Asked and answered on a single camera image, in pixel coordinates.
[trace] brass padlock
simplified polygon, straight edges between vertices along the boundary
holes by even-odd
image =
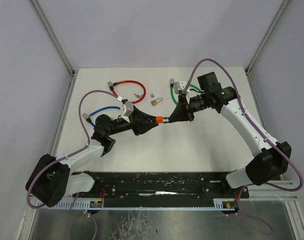
[[[156,104],[158,104],[159,102],[161,102],[163,99],[161,97],[159,97],[158,99],[153,100],[151,103],[153,106],[155,106]]]

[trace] gray wall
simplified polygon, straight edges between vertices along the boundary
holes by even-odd
[[[22,219],[24,186],[47,152],[68,79],[29,2],[0,1],[0,240]]]
[[[304,176],[304,0],[294,0],[252,72],[270,132],[288,141]],[[286,178],[298,181],[290,169]],[[304,212],[304,187],[299,191]]]
[[[246,66],[282,0],[39,0],[74,68]]]

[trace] blue cable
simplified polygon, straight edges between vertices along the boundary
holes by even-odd
[[[104,111],[104,110],[107,110],[107,109],[118,109],[118,110],[120,110],[121,108],[120,108],[119,106],[106,106],[106,107],[103,107],[103,108],[101,108],[101,109],[99,109],[99,110],[96,110],[96,111],[92,112],[92,113],[90,114],[90,116],[93,116],[94,114],[97,114],[97,113],[99,113],[99,112],[101,112],[101,111]]]

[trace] white table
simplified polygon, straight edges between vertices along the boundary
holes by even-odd
[[[147,89],[145,99],[136,104],[141,111],[155,116],[169,117],[175,108],[170,95],[170,79],[187,81],[192,67],[150,67],[150,68],[82,68],[79,70],[66,120],[62,130],[57,155],[79,149],[86,143],[85,134],[78,119],[80,99],[91,90],[110,91],[108,81],[135,80]],[[239,89],[248,110],[259,121],[254,99],[242,67],[227,67]],[[192,84],[198,86],[197,77],[215,72],[222,87],[231,86],[227,76],[218,67],[199,67]],[[115,91],[130,101],[137,98],[133,93],[142,94],[136,84],[122,84]],[[152,106],[151,101],[163,98]],[[81,113],[91,112],[106,106],[121,106],[115,98],[93,93],[83,102]],[[100,114],[111,117],[120,115],[116,109]],[[84,121],[90,134],[93,127]],[[130,131],[112,135],[116,144],[110,153],[84,165],[80,171],[92,172],[223,172],[244,167],[253,157],[244,140],[233,126],[214,109],[195,113],[193,122],[160,124],[146,134],[135,136]]]

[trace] green cable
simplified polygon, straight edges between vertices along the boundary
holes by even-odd
[[[198,87],[196,87],[195,85],[190,85],[191,88],[195,89],[196,91],[198,92],[201,92],[202,90],[200,90]],[[171,96],[172,96],[172,100],[173,102],[175,103],[175,105],[177,105],[177,101],[174,97],[174,94],[173,94],[173,87],[171,87]]]

